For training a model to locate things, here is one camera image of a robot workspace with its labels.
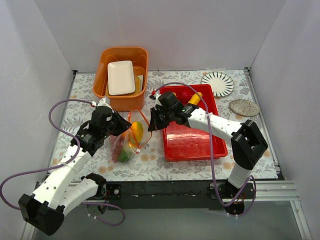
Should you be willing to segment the purple grape bunch toy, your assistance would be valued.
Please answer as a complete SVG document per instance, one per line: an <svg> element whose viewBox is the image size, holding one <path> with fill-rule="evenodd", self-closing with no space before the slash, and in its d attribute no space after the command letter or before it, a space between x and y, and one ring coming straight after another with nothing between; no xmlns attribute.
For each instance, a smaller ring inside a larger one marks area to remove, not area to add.
<svg viewBox="0 0 320 240"><path fill-rule="evenodd" d="M111 152L111 160L116 163L118 162L119 156L123 149L123 138L121 136L110 136L109 145Z"/></svg>

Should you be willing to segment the green yellow papaya toy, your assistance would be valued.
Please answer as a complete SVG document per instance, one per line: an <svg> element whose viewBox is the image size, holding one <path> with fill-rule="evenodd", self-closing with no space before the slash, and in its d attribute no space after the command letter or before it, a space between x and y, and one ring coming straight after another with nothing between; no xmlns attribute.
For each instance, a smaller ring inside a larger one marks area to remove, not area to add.
<svg viewBox="0 0 320 240"><path fill-rule="evenodd" d="M143 125L139 121L134 121L130 127L128 140L133 144L133 146L138 147L144 135Z"/></svg>

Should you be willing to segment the yellow elongated mango toy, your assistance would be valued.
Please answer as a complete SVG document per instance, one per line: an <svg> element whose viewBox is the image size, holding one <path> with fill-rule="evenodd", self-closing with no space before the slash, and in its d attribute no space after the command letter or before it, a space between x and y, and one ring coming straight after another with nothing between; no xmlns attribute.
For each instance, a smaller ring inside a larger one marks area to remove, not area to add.
<svg viewBox="0 0 320 240"><path fill-rule="evenodd" d="M201 97L202 97L202 93L197 92L190 98L188 103L192 105L198 105L198 103L201 101Z"/></svg>

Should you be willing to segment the clear zip top bag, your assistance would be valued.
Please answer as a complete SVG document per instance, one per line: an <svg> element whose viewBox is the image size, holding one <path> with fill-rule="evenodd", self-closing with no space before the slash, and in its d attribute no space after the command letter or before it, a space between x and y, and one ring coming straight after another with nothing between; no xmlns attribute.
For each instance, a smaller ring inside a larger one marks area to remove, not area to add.
<svg viewBox="0 0 320 240"><path fill-rule="evenodd" d="M148 131L149 121L140 109L130 111L127 121L131 123L127 131L108 138L111 160L114 163L126 163L131 160L152 137L152 132Z"/></svg>

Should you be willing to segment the orange green mango toy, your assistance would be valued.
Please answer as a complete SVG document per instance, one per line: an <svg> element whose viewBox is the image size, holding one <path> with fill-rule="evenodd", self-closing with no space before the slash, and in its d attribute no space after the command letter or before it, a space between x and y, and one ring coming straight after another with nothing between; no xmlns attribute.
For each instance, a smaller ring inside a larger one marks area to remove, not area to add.
<svg viewBox="0 0 320 240"><path fill-rule="evenodd" d="M129 160L131 160L134 156L134 152L131 148L125 148L123 147L120 151L120 154L118 156L118 162L119 163L126 163Z"/></svg>

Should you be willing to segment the orange tangerine toy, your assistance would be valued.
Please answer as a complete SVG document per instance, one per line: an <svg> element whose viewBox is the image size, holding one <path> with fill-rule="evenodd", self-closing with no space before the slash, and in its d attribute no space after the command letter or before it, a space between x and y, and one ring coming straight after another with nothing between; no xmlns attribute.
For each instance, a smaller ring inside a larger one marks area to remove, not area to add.
<svg viewBox="0 0 320 240"><path fill-rule="evenodd" d="M121 134L121 137L122 137L123 139L125 139L125 138L126 138L126 135L127 135L127 133L124 132L124 133Z"/></svg>

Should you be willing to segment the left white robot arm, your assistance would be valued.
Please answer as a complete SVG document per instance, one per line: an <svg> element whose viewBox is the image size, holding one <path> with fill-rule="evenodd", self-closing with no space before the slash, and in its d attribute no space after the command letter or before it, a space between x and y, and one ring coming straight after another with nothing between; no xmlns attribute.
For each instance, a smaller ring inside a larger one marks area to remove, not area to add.
<svg viewBox="0 0 320 240"><path fill-rule="evenodd" d="M55 169L30 195L23 194L19 208L23 219L48 236L61 227L65 216L89 198L101 200L108 193L107 181L99 174L84 176L81 182L68 189L75 175L91 160L109 136L119 136L131 127L109 105L97 106L91 119L83 123Z"/></svg>

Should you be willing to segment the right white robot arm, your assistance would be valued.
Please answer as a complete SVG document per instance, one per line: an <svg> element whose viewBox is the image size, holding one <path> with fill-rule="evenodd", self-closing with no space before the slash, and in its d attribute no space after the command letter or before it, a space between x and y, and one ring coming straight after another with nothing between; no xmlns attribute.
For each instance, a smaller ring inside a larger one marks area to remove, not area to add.
<svg viewBox="0 0 320 240"><path fill-rule="evenodd" d="M252 120L228 120L192 103L184 105L170 91L152 93L149 97L155 101L154 107L150 109L149 132L165 129L174 122L206 132L231 145L235 165L227 179L226 192L232 199L243 195L244 185L253 168L268 149L267 141L257 124Z"/></svg>

